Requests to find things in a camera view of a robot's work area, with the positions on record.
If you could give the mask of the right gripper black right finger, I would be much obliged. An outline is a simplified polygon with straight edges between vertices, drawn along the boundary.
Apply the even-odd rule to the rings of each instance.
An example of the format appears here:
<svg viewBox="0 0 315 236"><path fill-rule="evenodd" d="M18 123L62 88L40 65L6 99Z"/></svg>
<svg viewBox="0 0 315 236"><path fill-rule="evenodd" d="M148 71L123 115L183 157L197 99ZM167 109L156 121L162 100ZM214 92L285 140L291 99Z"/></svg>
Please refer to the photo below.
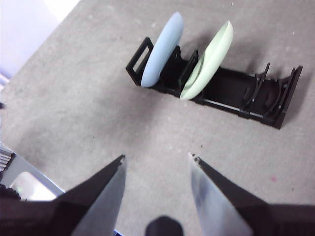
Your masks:
<svg viewBox="0 0 315 236"><path fill-rule="evenodd" d="M198 155L189 153L189 172L205 236L313 236L313 205L270 204L238 186Z"/></svg>

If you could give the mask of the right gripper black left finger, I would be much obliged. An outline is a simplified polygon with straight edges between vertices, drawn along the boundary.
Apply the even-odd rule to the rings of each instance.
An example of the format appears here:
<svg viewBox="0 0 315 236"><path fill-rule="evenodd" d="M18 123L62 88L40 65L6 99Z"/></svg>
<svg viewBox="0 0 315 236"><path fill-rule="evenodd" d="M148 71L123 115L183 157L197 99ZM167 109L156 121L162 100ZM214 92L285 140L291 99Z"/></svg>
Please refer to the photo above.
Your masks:
<svg viewBox="0 0 315 236"><path fill-rule="evenodd" d="M111 236L126 182L126 156L51 201L0 194L2 236Z"/></svg>

